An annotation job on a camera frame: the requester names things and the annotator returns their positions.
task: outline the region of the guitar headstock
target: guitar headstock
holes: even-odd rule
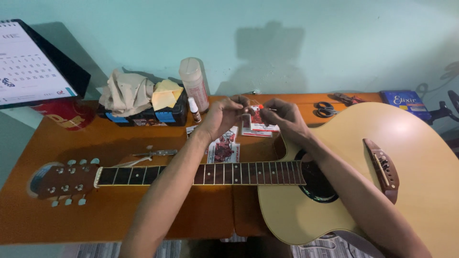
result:
[[[99,165],[94,163],[75,165],[75,163],[51,166],[37,187],[37,198],[58,198],[91,192],[94,189],[94,179]]]

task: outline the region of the cutaway guitar body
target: cutaway guitar body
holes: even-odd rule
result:
[[[455,248],[444,247],[456,245],[459,231],[459,160],[429,125],[400,108],[369,102],[351,106],[311,131],[379,189],[363,139],[390,155],[400,184],[395,206],[433,257],[455,256]],[[298,159],[301,148],[284,141],[286,155],[281,160]],[[300,245],[334,230],[363,235],[340,198],[320,202],[300,187],[258,186],[264,220],[277,238]]]

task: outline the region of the small bottle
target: small bottle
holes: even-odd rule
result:
[[[202,80],[201,66],[198,60],[192,57],[183,59],[180,62],[179,75],[187,95],[195,99],[199,112],[207,112],[209,109],[209,99],[207,98],[206,87]]]
[[[199,123],[201,121],[201,115],[199,114],[198,106],[196,105],[195,99],[193,97],[189,97],[188,104],[190,105],[190,111],[193,116],[193,120],[196,123]]]

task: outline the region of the fretboard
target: fretboard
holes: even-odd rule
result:
[[[102,168],[96,183],[151,185],[166,166]],[[194,185],[305,185],[301,161],[201,164]]]

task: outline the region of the wooden table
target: wooden table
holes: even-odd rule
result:
[[[377,93],[356,95],[381,101]],[[249,96],[260,103],[273,97],[296,103],[310,127],[328,121],[313,114],[314,103],[328,101],[336,110],[345,108],[327,94]],[[210,101],[220,98],[211,96]],[[189,113],[186,126],[193,124]],[[130,154],[145,152],[147,145],[153,145],[153,150],[180,149],[185,141],[184,127],[122,128],[96,118],[85,129],[71,132],[50,119],[43,119],[0,191],[0,244],[120,241],[147,186],[100,188],[86,196],[86,205],[77,205],[76,196],[73,204],[61,203],[52,208],[50,201],[33,199],[26,193],[30,176],[53,161],[66,163],[70,159],[97,157],[101,166],[112,166]],[[241,162],[278,159],[273,148],[274,137],[238,135],[236,141],[241,144]],[[165,165],[171,158],[154,157],[143,165]],[[269,233],[261,216],[257,188],[193,186],[167,238],[226,238],[234,230],[240,236]]]

